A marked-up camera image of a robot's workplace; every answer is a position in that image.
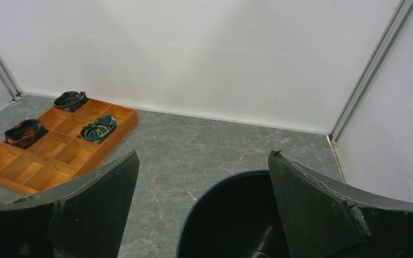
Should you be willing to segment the orange compartment tray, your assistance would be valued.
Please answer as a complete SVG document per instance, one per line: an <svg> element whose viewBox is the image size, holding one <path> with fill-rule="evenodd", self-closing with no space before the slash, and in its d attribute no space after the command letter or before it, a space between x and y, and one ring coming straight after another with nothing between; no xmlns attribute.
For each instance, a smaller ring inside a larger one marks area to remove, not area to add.
<svg viewBox="0 0 413 258"><path fill-rule="evenodd" d="M112 115L117 128L101 144L79 137L82 126ZM38 117L48 133L27 149L0 142L0 187L31 195L96 169L138 122L135 109L96 99L75 112L51 107Z"/></svg>

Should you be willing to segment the rolled tie blue yellow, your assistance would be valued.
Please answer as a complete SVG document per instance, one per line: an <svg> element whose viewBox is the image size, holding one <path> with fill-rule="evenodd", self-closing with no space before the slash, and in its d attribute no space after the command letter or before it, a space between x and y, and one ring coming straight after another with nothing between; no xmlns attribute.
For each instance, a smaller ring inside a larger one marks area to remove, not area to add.
<svg viewBox="0 0 413 258"><path fill-rule="evenodd" d="M101 144L117 127L117 121L113 115L97 118L95 121L82 126L79 138L94 144Z"/></svg>

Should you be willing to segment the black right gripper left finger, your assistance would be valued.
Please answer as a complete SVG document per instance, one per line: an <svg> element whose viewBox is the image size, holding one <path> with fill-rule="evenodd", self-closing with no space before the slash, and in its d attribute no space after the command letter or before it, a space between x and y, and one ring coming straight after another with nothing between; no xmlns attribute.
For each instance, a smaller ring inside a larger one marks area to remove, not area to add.
<svg viewBox="0 0 413 258"><path fill-rule="evenodd" d="M51 189L0 203L0 257L117 257L138 172L131 151Z"/></svg>

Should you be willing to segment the aluminium frame post right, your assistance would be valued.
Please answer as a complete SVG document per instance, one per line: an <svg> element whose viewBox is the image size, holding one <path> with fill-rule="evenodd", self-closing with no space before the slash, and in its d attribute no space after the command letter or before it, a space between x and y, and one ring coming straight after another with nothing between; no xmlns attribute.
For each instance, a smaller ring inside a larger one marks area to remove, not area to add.
<svg viewBox="0 0 413 258"><path fill-rule="evenodd" d="M344 132L347 123L350 121L354 110L358 107L359 102L363 98L367 88L370 86L373 77L385 60L392 44L396 40L412 11L413 0L399 1L366 65L364 66L364 69L359 75L354 88L340 113L340 116L329 134L329 141L333 147L338 144L338 141Z"/></svg>

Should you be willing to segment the rolled tie red black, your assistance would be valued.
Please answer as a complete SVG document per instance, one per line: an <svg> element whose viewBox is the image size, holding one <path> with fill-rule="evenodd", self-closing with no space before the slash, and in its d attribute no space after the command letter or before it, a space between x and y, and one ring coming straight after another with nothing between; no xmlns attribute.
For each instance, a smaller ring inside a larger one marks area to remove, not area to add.
<svg viewBox="0 0 413 258"><path fill-rule="evenodd" d="M27 119L5 131L4 142L15 147L28 149L48 132L49 130L41 120Z"/></svg>

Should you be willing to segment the dark blue trash bin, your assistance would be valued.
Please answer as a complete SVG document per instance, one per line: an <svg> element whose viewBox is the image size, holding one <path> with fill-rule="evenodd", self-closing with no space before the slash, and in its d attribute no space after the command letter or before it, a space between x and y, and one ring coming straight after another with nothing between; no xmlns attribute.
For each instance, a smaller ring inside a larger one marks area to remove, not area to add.
<svg viewBox="0 0 413 258"><path fill-rule="evenodd" d="M290 257L267 169L220 180L189 211L176 257Z"/></svg>

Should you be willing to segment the rolled tie dark far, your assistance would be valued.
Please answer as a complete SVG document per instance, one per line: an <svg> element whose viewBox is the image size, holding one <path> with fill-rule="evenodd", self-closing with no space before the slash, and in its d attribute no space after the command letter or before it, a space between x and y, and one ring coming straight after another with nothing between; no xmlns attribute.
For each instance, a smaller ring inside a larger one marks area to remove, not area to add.
<svg viewBox="0 0 413 258"><path fill-rule="evenodd" d="M84 91L66 91L54 100L54 107L67 112L75 112L84 105L89 98Z"/></svg>

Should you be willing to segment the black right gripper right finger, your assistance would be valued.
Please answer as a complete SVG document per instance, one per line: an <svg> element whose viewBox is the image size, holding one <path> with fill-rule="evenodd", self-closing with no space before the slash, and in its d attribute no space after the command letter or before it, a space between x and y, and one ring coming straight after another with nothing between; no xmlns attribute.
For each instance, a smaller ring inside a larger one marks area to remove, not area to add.
<svg viewBox="0 0 413 258"><path fill-rule="evenodd" d="M413 257L413 203L376 195L271 151L268 167L292 257Z"/></svg>

